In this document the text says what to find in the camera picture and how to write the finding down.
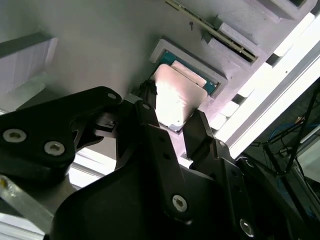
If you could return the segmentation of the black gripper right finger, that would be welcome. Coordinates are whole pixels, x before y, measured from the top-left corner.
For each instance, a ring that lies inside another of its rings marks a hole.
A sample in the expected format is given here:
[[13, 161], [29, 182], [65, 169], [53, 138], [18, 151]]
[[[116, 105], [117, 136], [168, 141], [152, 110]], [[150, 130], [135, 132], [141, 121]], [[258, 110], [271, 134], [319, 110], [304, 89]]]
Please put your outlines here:
[[225, 240], [306, 240], [303, 219], [281, 197], [257, 164], [231, 158], [229, 148], [213, 135], [202, 111], [183, 127], [190, 169], [211, 177], [210, 204], [217, 234]]

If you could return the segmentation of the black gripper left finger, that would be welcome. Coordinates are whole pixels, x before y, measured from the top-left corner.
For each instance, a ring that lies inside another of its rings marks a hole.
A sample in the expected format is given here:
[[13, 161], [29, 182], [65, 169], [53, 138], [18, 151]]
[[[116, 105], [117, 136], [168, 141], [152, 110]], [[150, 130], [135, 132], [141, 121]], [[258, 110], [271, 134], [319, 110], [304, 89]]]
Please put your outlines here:
[[130, 103], [107, 87], [95, 87], [0, 118], [0, 172], [37, 186], [52, 186], [67, 175], [76, 153], [116, 139], [117, 170], [138, 164], [156, 188], [161, 211], [189, 225], [192, 208], [168, 133], [147, 101]]

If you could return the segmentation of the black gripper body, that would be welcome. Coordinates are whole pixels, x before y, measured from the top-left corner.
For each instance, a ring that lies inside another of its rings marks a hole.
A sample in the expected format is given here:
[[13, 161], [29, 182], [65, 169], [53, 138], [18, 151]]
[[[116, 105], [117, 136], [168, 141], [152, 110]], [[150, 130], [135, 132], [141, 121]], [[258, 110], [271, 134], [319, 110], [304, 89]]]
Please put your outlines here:
[[217, 183], [185, 167], [192, 222], [166, 216], [156, 187], [135, 163], [70, 195], [55, 213], [51, 240], [234, 240], [237, 235]]

